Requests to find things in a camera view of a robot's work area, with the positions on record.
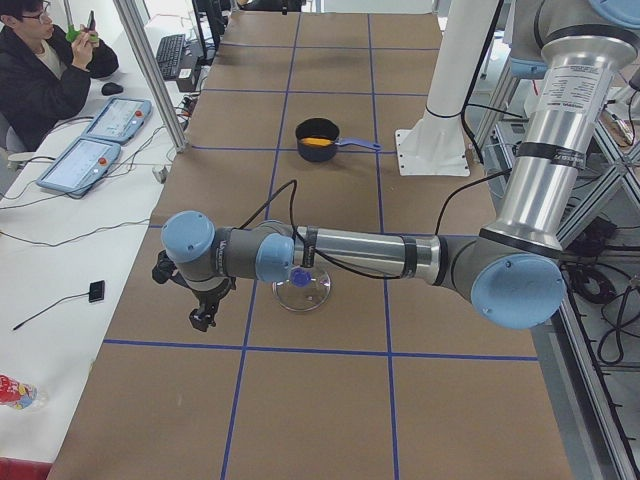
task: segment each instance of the computer mouse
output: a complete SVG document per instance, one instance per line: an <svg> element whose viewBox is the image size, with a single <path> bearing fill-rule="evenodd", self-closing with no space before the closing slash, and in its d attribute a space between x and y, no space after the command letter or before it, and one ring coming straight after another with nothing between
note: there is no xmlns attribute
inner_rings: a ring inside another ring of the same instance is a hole
<svg viewBox="0 0 640 480"><path fill-rule="evenodd" d="M107 82L102 86L102 94L105 96L115 95L122 92L124 92L124 88L122 85L118 85L117 83Z"/></svg>

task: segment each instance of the person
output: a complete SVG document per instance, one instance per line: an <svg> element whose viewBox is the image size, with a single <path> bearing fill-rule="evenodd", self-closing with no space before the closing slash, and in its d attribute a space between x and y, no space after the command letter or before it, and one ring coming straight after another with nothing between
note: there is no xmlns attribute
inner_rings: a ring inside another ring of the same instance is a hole
<svg viewBox="0 0 640 480"><path fill-rule="evenodd" d="M0 112L28 151L58 121L82 110L91 78L118 68L117 55L97 32L83 31L69 43L49 6L47 0L0 0Z"/></svg>
<svg viewBox="0 0 640 480"><path fill-rule="evenodd" d="M286 0L289 12L302 11L302 0ZM282 0L236 0L240 10L260 12L281 12Z"/></svg>

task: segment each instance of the white desk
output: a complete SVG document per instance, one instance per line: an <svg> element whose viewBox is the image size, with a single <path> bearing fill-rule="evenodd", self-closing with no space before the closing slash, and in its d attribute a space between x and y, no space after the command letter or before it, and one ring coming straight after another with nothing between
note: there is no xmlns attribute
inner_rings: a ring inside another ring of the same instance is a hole
<svg viewBox="0 0 640 480"><path fill-rule="evenodd" d="M168 27L171 21L173 28ZM154 22L147 27L154 51L163 35L176 32L176 21L179 20L159 17L160 25ZM118 53L120 69L109 79L92 81L79 116L93 115L104 104L107 97L100 94L100 89L105 81L122 84L122 96L153 101L124 34L112 47ZM167 88L177 105L183 94L174 82L167 82ZM137 136L124 146L119 162L134 153L161 125L162 119L154 108ZM60 127L36 154L57 156L86 126L83 122ZM152 168L170 164L167 157L174 154L163 129L136 156L128 174L100 182L82 199L59 196L2 210L53 196L34 183L28 185L49 164L33 161L7 192L13 197L26 187L24 195L17 200L0 201L0 229L29 240L56 243L98 227L147 219L162 191ZM126 168L123 166L116 173L124 173ZM0 235L0 373L33 383L49 395L46 407L38 411L0 407L0 457L41 462L56 458L146 228L124 226L56 248ZM69 300L12 331L14 325L60 298L87 292L89 283L97 280L106 281L104 301L89 304L86 297Z"/></svg>

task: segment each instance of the tablet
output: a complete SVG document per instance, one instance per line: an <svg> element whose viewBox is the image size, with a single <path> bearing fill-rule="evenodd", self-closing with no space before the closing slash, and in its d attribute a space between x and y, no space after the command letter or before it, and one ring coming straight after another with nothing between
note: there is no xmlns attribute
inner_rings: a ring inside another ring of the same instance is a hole
<svg viewBox="0 0 640 480"><path fill-rule="evenodd" d="M120 156L117 143L78 137L36 180L36 185L82 197Z"/></svg>
<svg viewBox="0 0 640 480"><path fill-rule="evenodd" d="M149 100L112 97L91 121L82 136L119 144L126 143L138 132L150 113Z"/></svg>

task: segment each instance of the robotic arm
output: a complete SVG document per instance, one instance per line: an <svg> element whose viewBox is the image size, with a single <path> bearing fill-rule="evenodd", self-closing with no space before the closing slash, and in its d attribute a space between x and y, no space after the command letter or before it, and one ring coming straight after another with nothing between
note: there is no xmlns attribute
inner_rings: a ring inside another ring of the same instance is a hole
<svg viewBox="0 0 640 480"><path fill-rule="evenodd" d="M450 288L505 327L529 328L553 315L564 296L556 232L613 76L640 49L640 4L519 0L520 6L535 21L533 29L530 20L527 27L516 21L514 43L531 58L537 52L547 74L493 223L477 237L411 238L313 227L296 233L275 221L253 230L216 229L199 212L179 213L164 225L162 241L169 269L175 265L200 300L194 326L215 325L233 278L283 281L293 265L313 265L314 251L365 272Z"/></svg>

